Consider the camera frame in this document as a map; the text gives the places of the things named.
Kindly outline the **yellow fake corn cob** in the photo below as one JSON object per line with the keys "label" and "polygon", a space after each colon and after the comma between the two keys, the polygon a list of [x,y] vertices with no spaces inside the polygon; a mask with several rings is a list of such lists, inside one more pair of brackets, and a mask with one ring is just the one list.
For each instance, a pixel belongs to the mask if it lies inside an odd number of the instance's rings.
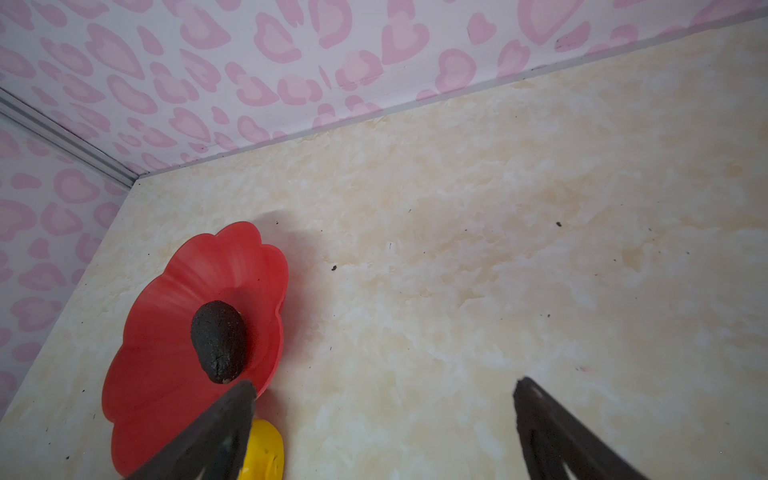
{"label": "yellow fake corn cob", "polygon": [[285,448],[282,435],[267,420],[254,419],[239,480],[282,480]]}

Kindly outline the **dark fake avocado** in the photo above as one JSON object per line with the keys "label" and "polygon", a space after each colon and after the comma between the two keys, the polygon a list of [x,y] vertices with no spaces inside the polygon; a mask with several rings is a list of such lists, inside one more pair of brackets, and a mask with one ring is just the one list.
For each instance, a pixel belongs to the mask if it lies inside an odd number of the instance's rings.
{"label": "dark fake avocado", "polygon": [[235,380],[247,360],[246,325],[231,305],[215,300],[194,314],[190,337],[201,368],[216,384]]}

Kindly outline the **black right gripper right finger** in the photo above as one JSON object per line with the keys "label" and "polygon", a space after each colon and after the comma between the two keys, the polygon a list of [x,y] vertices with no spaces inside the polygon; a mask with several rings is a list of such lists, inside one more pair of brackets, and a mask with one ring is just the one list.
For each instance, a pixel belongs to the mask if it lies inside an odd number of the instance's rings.
{"label": "black right gripper right finger", "polygon": [[530,377],[517,381],[517,432],[531,479],[643,479]]}

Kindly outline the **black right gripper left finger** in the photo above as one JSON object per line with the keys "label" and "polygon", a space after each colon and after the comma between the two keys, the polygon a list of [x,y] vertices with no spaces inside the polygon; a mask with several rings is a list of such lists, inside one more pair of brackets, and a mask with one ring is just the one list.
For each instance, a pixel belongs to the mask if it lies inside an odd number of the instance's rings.
{"label": "black right gripper left finger", "polygon": [[243,380],[195,419],[131,479],[236,479],[247,450],[256,389]]}

